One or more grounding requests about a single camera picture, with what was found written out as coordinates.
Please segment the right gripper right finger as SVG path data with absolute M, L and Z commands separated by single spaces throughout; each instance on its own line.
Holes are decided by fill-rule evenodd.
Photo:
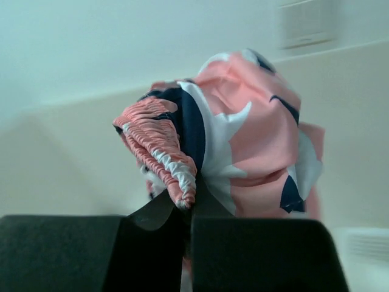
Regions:
M 194 291 L 348 291 L 331 234 L 304 219 L 236 218 L 196 178 Z

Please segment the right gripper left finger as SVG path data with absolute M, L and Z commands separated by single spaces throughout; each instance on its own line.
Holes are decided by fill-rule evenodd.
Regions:
M 129 216 L 1 218 L 2 291 L 179 291 L 185 225 L 166 193 Z

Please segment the pink shark print shorts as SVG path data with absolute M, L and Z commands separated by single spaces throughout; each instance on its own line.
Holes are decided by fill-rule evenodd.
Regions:
M 234 216 L 317 220 L 325 131 L 302 122 L 300 107 L 275 68 L 243 49 L 216 54 L 193 78 L 154 83 L 113 125 L 150 198 L 167 191 L 189 209 L 201 175 Z

